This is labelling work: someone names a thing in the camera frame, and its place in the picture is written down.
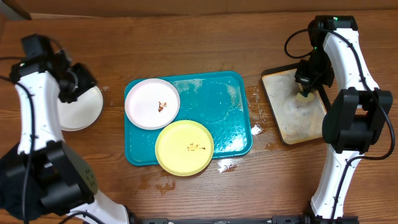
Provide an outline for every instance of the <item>plate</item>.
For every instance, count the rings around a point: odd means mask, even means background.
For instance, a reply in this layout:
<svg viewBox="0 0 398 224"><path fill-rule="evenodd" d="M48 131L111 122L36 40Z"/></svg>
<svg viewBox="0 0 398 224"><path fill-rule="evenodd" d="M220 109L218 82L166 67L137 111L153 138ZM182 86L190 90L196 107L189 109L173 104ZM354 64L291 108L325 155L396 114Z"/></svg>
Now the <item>plate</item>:
<svg viewBox="0 0 398 224"><path fill-rule="evenodd" d="M211 161L214 142L210 132L194 121L176 121L160 132L155 144L156 159L167 172L189 176Z"/></svg>
<svg viewBox="0 0 398 224"><path fill-rule="evenodd" d="M127 94L126 115L135 126L146 130L170 124L180 109L180 96L165 80L150 78L139 82Z"/></svg>
<svg viewBox="0 0 398 224"><path fill-rule="evenodd" d="M104 101L97 86L87 90L73 103L57 102L61 129L78 131L93 124L100 116Z"/></svg>

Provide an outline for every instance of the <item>white plate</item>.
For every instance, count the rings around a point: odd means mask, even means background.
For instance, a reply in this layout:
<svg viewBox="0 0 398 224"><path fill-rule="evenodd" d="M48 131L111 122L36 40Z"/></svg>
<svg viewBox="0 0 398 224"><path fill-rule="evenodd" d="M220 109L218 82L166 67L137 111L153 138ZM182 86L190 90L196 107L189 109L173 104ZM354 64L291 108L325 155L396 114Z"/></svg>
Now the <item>white plate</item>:
<svg viewBox="0 0 398 224"><path fill-rule="evenodd" d="M137 83L131 88L124 102L124 110L129 120L135 126L146 130L155 130L170 124L179 109L178 91L169 82L158 78Z"/></svg>
<svg viewBox="0 0 398 224"><path fill-rule="evenodd" d="M100 89L95 86L77 98L73 103L62 103L58 99L58 115L61 129L78 131L92 123L100 116L104 104Z"/></svg>

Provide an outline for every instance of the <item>wooden table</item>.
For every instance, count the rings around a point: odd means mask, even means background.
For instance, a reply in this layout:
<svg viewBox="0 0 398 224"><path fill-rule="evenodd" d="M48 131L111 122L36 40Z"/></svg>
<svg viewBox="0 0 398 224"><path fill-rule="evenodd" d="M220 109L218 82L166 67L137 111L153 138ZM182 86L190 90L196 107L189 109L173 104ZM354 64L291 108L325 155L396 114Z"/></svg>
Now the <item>wooden table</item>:
<svg viewBox="0 0 398 224"><path fill-rule="evenodd" d="M286 38L324 12L233 14L192 17L99 18L7 22L0 56L20 56L19 39L29 34L59 40L75 62L83 62L99 81L104 110L89 128L65 132L66 142L95 171L100 189L139 217L249 218L293 215L315 193L325 163L326 144L318 139L284 146L278 137L264 90L263 70L298 62L283 51ZM398 99L398 11L328 12L352 14L373 78ZM289 46L308 52L307 35ZM8 75L13 62L0 62ZM249 154L213 160L204 173L175 177L160 166L135 167L124 157L124 88L137 78L234 70L244 78L251 125L261 128ZM335 96L337 87L329 91ZM0 155L20 138L19 99L0 82ZM398 126L397 103L390 118ZM368 155L384 154L390 144L385 128ZM224 166L232 169L220 172ZM353 177L345 214L361 223L394 223L398 218L398 152L388 160L362 161ZM19 223L0 211L4 223ZM33 223L58 223L49 215Z"/></svg>

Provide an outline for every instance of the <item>blue tray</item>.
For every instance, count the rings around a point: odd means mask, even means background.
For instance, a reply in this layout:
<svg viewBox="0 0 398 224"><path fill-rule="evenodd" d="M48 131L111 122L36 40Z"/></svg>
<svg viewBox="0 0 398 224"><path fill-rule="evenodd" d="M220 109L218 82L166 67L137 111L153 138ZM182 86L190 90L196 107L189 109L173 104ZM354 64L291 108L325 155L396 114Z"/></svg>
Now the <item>blue tray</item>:
<svg viewBox="0 0 398 224"><path fill-rule="evenodd" d="M180 94L180 111L174 121L192 120L206 127L213 136L214 159L243 156L252 146L248 104L242 77L232 71L161 77ZM134 80L124 91L143 81ZM143 130L124 114L124 139L127 160L136 166L158 164L156 139L162 129Z"/></svg>

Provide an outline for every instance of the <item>yellow plate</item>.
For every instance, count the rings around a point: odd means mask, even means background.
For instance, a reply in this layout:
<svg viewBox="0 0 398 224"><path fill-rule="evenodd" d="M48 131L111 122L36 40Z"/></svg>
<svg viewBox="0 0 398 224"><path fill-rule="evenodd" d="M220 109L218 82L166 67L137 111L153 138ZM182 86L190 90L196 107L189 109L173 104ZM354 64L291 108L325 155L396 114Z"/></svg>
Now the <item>yellow plate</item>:
<svg viewBox="0 0 398 224"><path fill-rule="evenodd" d="M160 132L155 153L167 172L188 176L199 173L209 164L214 142L203 125L194 121L176 121Z"/></svg>

